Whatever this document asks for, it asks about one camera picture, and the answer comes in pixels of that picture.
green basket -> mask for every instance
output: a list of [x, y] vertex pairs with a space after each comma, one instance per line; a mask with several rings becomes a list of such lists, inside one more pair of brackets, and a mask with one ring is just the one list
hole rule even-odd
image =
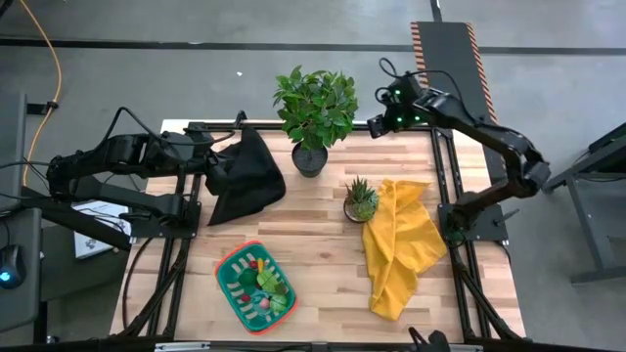
[[[269, 299], [270, 293], [255, 285], [240, 284], [240, 275], [245, 269], [249, 269], [248, 263], [259, 258], [264, 262], [264, 271], [273, 273], [278, 282], [287, 287], [286, 309], [280, 313], [272, 309], [263, 309], [258, 305], [260, 299]], [[287, 276], [259, 241], [246, 242], [224, 257], [215, 268], [215, 277], [240, 321], [252, 334], [263, 334], [275, 328], [297, 307], [297, 298]], [[250, 302], [242, 300], [244, 294], [250, 296]]]

potted plant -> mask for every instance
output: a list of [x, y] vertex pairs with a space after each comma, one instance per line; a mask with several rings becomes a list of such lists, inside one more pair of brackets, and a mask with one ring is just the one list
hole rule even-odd
[[279, 75], [274, 106], [283, 101], [278, 116], [294, 143], [291, 159], [300, 173], [315, 177], [328, 160], [327, 148], [343, 141], [352, 131], [354, 112], [354, 79], [343, 73], [318, 70], [302, 75], [301, 66], [290, 76]]
[[352, 186], [345, 185], [345, 188], [348, 190], [343, 202], [345, 216], [355, 223], [364, 223], [372, 219], [379, 205], [379, 196], [374, 189], [368, 187], [368, 180], [357, 176], [356, 180], [352, 181]]

desk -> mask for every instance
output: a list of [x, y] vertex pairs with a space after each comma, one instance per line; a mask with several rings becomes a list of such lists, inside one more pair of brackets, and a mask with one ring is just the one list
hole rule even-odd
[[[161, 130], [181, 132], [188, 120], [165, 120]], [[436, 222], [441, 202], [436, 184], [432, 145], [428, 133], [389, 134], [372, 140], [367, 132], [354, 132], [329, 152], [322, 173], [313, 179], [299, 175], [291, 161], [292, 143], [282, 131], [261, 131], [280, 167], [287, 194], [258, 214], [214, 227], [206, 227], [216, 198], [201, 188], [201, 227], [192, 241], [177, 340], [269, 340], [408, 342], [408, 326], [423, 335], [442, 330], [448, 339], [462, 341], [450, 259], [442, 258], [420, 276], [418, 289], [397, 322], [386, 321], [368, 309], [371, 282], [367, 276], [361, 226], [343, 214], [344, 183], [356, 175], [374, 186], [382, 179], [431, 182], [422, 201]], [[214, 147], [216, 151], [239, 140], [239, 133]], [[489, 186], [482, 146], [455, 134], [457, 155], [466, 191]], [[446, 170], [449, 171], [447, 157]], [[175, 178], [151, 179], [147, 192], [173, 193]], [[290, 279], [300, 305], [282, 325], [261, 336], [246, 332], [213, 276], [217, 262], [239, 244], [260, 240]], [[509, 262], [493, 243], [476, 245], [480, 275], [486, 296], [511, 328], [524, 333]], [[128, 294], [129, 317], [134, 317], [152, 294], [163, 241], [153, 241], [139, 259]], [[133, 247], [134, 257], [138, 244]], [[168, 307], [169, 300], [164, 300]], [[121, 299], [111, 332], [122, 330]], [[477, 329], [475, 304], [468, 300], [472, 326]], [[161, 331], [167, 309], [161, 311]]]

orange cable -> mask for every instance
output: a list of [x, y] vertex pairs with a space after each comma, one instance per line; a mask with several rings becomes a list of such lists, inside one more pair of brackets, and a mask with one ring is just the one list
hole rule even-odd
[[[59, 64], [59, 58], [57, 58], [57, 53], [55, 52], [55, 48], [53, 48], [52, 44], [50, 43], [50, 40], [48, 40], [48, 35], [46, 35], [46, 31], [43, 30], [43, 28], [37, 21], [37, 18], [35, 17], [35, 15], [30, 11], [30, 9], [28, 8], [28, 5], [26, 5], [25, 0], [20, 0], [20, 2], [22, 3], [23, 8], [28, 12], [28, 15], [32, 19], [32, 22], [35, 23], [35, 25], [39, 29], [41, 36], [43, 36], [43, 39], [46, 41], [46, 44], [48, 44], [48, 48], [50, 48], [52, 57], [55, 60], [55, 64], [57, 66], [58, 80], [57, 80], [57, 91], [55, 92], [55, 97], [52, 99], [52, 101], [56, 103], [59, 99], [59, 94], [61, 93], [61, 82], [63, 81], [63, 73], [61, 72], [61, 64]], [[30, 161], [30, 158], [32, 157], [32, 153], [34, 152], [35, 147], [37, 146], [37, 139], [39, 139], [39, 134], [41, 133], [43, 126], [46, 124], [46, 122], [48, 122], [48, 118], [50, 118], [50, 115], [52, 115], [52, 111], [53, 109], [51, 107], [48, 107], [48, 112], [46, 112], [46, 115], [44, 116], [43, 120], [41, 120], [41, 123], [39, 124], [39, 127], [37, 128], [37, 132], [35, 132], [35, 136], [32, 139], [32, 143], [30, 144], [30, 150], [28, 151], [28, 157], [26, 158], [27, 161]], [[26, 186], [27, 176], [28, 176], [28, 165], [25, 166], [24, 171], [23, 171], [22, 183], [25, 186]]]

black cloth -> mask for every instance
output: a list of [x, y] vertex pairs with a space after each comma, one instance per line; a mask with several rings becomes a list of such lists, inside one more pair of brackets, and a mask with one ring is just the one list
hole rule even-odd
[[261, 136], [244, 127], [242, 140], [220, 152], [234, 159], [226, 191], [219, 196], [208, 226], [257, 213], [285, 195], [285, 180]]

